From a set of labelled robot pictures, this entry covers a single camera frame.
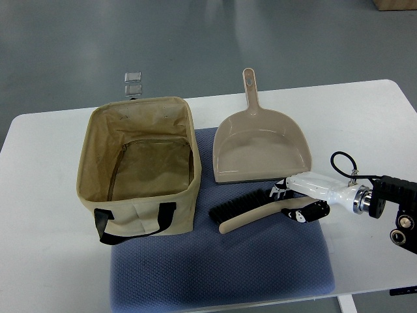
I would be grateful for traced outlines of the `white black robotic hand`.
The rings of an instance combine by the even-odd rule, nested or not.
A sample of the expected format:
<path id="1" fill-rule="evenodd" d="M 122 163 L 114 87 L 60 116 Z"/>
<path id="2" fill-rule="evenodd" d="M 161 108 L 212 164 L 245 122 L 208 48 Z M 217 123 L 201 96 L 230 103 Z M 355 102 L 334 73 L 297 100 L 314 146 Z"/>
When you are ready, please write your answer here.
<path id="1" fill-rule="evenodd" d="M 313 172 L 299 173 L 275 183 L 270 197 L 289 200 L 281 212 L 299 223 L 326 217 L 331 205 L 361 215 L 369 211 L 372 190 L 355 182 L 344 183 Z"/>

